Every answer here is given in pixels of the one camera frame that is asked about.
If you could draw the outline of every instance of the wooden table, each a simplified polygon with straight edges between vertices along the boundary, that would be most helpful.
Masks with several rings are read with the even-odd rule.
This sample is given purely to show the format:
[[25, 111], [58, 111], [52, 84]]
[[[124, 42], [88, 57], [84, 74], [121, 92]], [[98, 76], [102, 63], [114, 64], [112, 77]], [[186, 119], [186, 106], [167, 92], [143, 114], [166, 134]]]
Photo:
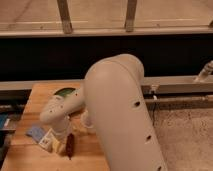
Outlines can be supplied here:
[[[12, 139], [2, 171], [108, 171], [105, 157], [95, 134], [89, 134], [79, 116], [75, 126], [75, 153], [71, 160], [48, 153], [25, 132], [39, 122], [39, 113], [55, 91], [79, 87], [79, 83], [35, 84], [22, 119]], [[169, 171], [213, 170], [213, 102], [199, 98], [174, 98], [147, 103]]]
[[80, 125], [79, 116], [71, 122], [76, 128], [75, 151], [71, 160], [55, 153], [48, 153], [27, 137], [25, 132], [39, 122], [39, 113], [49, 98], [58, 89], [79, 87], [79, 83], [42, 83], [35, 84], [22, 119], [11, 142], [11, 146], [2, 166], [2, 171], [108, 171], [103, 152], [95, 134], [88, 133]]

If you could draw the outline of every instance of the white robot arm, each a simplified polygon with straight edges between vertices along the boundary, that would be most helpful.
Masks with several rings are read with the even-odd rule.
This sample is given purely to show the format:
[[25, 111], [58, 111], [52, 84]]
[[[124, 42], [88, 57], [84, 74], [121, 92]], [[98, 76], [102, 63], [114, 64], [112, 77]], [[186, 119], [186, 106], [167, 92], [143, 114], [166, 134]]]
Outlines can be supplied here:
[[167, 171], [141, 91], [143, 77], [143, 65], [132, 55], [103, 59], [87, 72], [80, 100], [73, 93], [63, 108], [46, 110], [40, 119], [56, 124], [85, 103], [111, 171]]

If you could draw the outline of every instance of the small object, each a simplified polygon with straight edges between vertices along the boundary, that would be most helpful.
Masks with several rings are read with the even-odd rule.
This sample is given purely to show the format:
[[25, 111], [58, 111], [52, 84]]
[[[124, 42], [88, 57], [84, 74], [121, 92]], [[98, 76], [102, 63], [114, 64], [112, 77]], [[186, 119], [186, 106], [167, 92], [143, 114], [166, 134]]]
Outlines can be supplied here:
[[7, 127], [9, 125], [9, 123], [10, 123], [10, 119], [7, 118], [6, 121], [5, 121], [5, 123], [4, 123], [4, 127]]
[[70, 160], [71, 160], [71, 157], [73, 156], [73, 152], [74, 152], [74, 135], [70, 134], [67, 137], [67, 143], [66, 143], [66, 153]]
[[154, 100], [158, 100], [158, 98], [157, 98], [156, 95], [153, 95], [153, 99], [154, 99]]
[[38, 143], [46, 151], [52, 151], [52, 132], [51, 129], [45, 134], [45, 136]]
[[44, 137], [45, 131], [40, 126], [33, 125], [26, 135], [31, 136], [38, 143]]
[[59, 154], [59, 155], [63, 155], [65, 152], [65, 141], [62, 140], [58, 140], [54, 134], [52, 134], [52, 149], [55, 153]]

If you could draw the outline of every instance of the black surface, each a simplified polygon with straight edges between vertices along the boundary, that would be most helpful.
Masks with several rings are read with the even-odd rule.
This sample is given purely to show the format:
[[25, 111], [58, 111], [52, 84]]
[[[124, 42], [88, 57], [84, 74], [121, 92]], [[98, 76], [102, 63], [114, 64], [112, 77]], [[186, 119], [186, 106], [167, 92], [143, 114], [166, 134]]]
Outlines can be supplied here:
[[195, 75], [213, 59], [213, 35], [1, 38], [0, 81], [82, 79], [120, 53], [137, 56], [146, 76]]

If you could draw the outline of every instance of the wooden tabletop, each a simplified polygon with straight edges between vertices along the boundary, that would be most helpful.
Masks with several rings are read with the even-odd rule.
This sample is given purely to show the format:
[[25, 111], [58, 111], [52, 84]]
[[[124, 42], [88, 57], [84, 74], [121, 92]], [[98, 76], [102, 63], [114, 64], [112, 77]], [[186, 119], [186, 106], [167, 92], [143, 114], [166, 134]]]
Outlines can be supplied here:
[[2, 166], [2, 171], [108, 171], [103, 152], [95, 134], [83, 128], [79, 116], [71, 122], [75, 129], [75, 149], [71, 160], [55, 153], [48, 153], [25, 135], [33, 125], [39, 124], [39, 113], [51, 96], [64, 87], [79, 87], [79, 83], [41, 83], [35, 84], [26, 104], [22, 119], [13, 136], [11, 146]]

